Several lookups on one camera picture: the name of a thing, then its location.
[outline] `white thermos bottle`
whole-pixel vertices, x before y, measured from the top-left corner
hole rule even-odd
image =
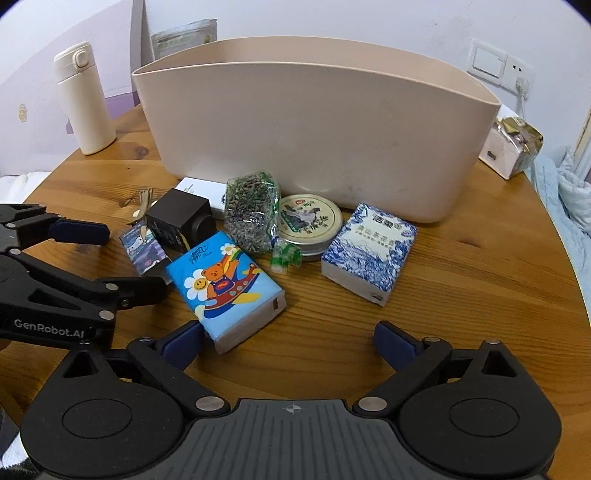
[[[53,69],[61,107],[70,119],[82,153],[90,155],[113,143],[115,128],[90,43],[81,42],[58,53]]]

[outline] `thermos lid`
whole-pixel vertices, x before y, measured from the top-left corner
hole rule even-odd
[[[89,42],[83,41],[59,52],[53,58],[53,71],[58,82],[95,65],[95,56]]]

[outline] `blue tissue pack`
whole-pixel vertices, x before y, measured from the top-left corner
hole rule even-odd
[[[224,232],[167,267],[219,353],[263,328],[286,307],[285,292]]]
[[[360,203],[322,255],[322,274],[383,307],[416,234],[412,223]]]

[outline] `light switch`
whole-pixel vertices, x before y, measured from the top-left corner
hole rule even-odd
[[[495,85],[501,83],[507,53],[482,40],[472,39],[466,71]]]
[[[474,55],[472,66],[481,72],[488,73],[496,78],[501,78],[505,62],[494,53],[478,47]]]

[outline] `blue gripper pad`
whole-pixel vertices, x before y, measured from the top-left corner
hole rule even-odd
[[[179,334],[158,342],[162,346],[161,355],[173,367],[185,370],[201,350],[204,337],[203,325],[197,321],[190,322]]]
[[[110,235],[104,223],[63,219],[49,227],[49,238],[64,244],[105,245]]]
[[[402,370],[417,357],[417,351],[412,343],[382,323],[375,326],[374,345],[382,358],[396,371]]]

